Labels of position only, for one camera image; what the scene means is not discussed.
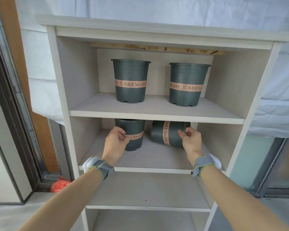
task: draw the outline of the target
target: shelf board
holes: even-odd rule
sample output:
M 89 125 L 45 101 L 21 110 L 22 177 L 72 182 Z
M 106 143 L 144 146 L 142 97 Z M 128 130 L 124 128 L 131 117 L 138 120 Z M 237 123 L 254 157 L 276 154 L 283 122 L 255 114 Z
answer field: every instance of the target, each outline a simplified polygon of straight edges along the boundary
M 244 119 L 200 98 L 195 107 L 181 107 L 168 102 L 168 96 L 146 95 L 137 104 L 121 103 L 115 93 L 97 93 L 70 110 L 71 116 L 98 118 L 125 118 L 164 121 L 243 124 Z
M 190 175 L 116 172 L 86 208 L 210 212 L 198 180 Z
M 93 231 L 196 231 L 189 212 L 99 210 Z
M 102 157 L 105 138 L 109 131 L 102 130 L 95 139 L 90 150 L 80 162 L 80 170 L 83 170 L 82 165 L 90 156 Z M 202 152 L 210 153 L 204 144 L 202 144 Z M 183 148 L 154 143 L 147 133 L 144 134 L 142 147 L 136 151 L 125 151 L 115 166 L 115 171 L 121 172 L 190 174 L 192 169 Z

